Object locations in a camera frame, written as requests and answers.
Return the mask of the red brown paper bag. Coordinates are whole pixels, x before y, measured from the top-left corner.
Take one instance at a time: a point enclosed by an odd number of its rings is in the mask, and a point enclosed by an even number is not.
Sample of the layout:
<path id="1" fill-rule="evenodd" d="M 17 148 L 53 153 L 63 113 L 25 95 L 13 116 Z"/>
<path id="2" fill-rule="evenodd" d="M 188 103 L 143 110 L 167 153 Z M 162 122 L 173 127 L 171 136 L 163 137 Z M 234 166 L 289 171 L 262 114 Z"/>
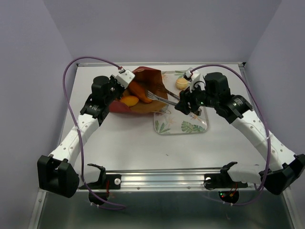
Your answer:
<path id="1" fill-rule="evenodd" d="M 160 70 L 149 67 L 138 67 L 133 70 L 134 80 L 124 91 L 121 99 L 116 99 L 110 105 L 111 113 L 135 113 L 147 114 L 159 112 L 165 108 L 166 104 L 149 99 L 147 91 L 167 99 L 167 93 L 158 89 L 163 86 L 163 77 Z"/>

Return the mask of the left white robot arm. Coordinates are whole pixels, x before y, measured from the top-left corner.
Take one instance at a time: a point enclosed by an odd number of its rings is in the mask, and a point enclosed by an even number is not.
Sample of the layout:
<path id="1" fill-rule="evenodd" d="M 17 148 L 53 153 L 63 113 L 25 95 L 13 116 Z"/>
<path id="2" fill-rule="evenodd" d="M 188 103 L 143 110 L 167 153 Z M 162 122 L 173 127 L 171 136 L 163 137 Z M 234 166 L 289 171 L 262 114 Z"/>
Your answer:
<path id="1" fill-rule="evenodd" d="M 70 198 L 79 187 L 80 176 L 74 170 L 76 159 L 90 136 L 101 126 L 109 113 L 110 104 L 119 99 L 134 74 L 97 76 L 91 85 L 76 125 L 69 131 L 60 145 L 48 156 L 37 162 L 39 187 L 43 190 Z"/>

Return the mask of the round pale bread roll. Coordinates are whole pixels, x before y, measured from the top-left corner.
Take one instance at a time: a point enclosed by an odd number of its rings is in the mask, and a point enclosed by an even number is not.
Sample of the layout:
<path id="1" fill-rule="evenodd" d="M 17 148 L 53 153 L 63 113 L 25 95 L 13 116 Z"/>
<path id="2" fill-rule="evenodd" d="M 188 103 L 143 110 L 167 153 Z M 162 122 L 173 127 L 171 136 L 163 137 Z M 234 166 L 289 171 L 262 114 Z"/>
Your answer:
<path id="1" fill-rule="evenodd" d="M 178 78 L 175 82 L 175 86 L 179 90 L 185 90 L 188 87 L 188 81 L 184 78 Z"/>

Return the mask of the metal serving tongs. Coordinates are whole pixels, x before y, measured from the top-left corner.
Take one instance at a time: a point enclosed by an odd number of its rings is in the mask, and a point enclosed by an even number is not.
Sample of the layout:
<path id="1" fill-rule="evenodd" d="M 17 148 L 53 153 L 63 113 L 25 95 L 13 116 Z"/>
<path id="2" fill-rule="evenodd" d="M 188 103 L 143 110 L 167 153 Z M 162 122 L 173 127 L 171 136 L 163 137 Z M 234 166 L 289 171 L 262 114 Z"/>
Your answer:
<path id="1" fill-rule="evenodd" d="M 153 84 L 150 86 L 148 83 L 144 83 L 143 86 L 145 88 L 145 96 L 149 99 L 160 101 L 172 106 L 176 106 L 180 101 L 179 95 L 169 91 L 163 84 Z"/>

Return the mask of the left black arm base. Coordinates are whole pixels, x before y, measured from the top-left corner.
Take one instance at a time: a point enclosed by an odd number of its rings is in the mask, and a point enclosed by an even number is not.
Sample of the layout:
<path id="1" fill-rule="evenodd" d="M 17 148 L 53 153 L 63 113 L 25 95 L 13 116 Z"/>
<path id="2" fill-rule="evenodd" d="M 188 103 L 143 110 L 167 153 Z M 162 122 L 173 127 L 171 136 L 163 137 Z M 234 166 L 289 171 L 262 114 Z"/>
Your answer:
<path id="1" fill-rule="evenodd" d="M 94 190 L 100 190 L 95 192 L 95 194 L 107 201 L 110 197 L 110 191 L 121 189 L 121 179 L 120 174 L 106 174 L 100 175 L 97 181 L 88 184 L 89 188 Z"/>

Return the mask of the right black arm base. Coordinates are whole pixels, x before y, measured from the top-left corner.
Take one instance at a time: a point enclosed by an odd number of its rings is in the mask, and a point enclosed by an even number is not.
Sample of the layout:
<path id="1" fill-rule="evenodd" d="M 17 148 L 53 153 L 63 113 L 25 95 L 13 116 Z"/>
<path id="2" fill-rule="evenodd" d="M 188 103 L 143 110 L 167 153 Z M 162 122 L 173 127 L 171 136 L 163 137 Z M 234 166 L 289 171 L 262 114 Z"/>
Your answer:
<path id="1" fill-rule="evenodd" d="M 240 188 L 248 188 L 247 183 L 234 182 L 228 175 L 221 173 L 205 175 L 203 186 L 207 190 L 219 189 L 219 198 L 225 203 L 230 204 L 236 204 L 239 200 Z"/>

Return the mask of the long orange baguette bread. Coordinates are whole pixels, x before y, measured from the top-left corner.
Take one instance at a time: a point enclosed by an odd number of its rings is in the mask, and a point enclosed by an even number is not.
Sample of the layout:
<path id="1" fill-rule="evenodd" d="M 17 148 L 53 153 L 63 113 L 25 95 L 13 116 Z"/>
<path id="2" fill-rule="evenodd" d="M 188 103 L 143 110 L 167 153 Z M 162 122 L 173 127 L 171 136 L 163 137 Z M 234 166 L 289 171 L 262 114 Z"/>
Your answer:
<path id="1" fill-rule="evenodd" d="M 142 102 L 149 104 L 152 102 L 152 99 L 149 99 L 146 96 L 146 92 L 145 92 L 145 88 L 142 87 L 139 83 L 137 83 L 136 81 L 132 81 L 129 86 L 129 91 L 131 94 L 135 95 L 136 97 L 138 97 Z"/>

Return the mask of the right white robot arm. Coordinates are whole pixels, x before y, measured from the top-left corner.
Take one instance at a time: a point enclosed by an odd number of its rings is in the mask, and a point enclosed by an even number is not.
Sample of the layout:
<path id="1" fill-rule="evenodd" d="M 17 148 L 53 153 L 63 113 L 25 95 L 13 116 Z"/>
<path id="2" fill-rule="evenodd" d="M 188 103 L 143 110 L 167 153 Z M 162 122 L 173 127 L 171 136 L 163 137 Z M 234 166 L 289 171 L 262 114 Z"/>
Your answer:
<path id="1" fill-rule="evenodd" d="M 188 115 L 200 107 L 213 108 L 234 128 L 239 130 L 266 161 L 265 166 L 245 166 L 231 162 L 211 177 L 213 188 L 233 183 L 261 184 L 274 195 L 281 194 L 300 177 L 305 169 L 305 156 L 297 155 L 282 144 L 258 117 L 252 105 L 241 95 L 231 94 L 226 76 L 187 70 L 184 79 L 190 85 L 180 92 L 175 109 Z"/>

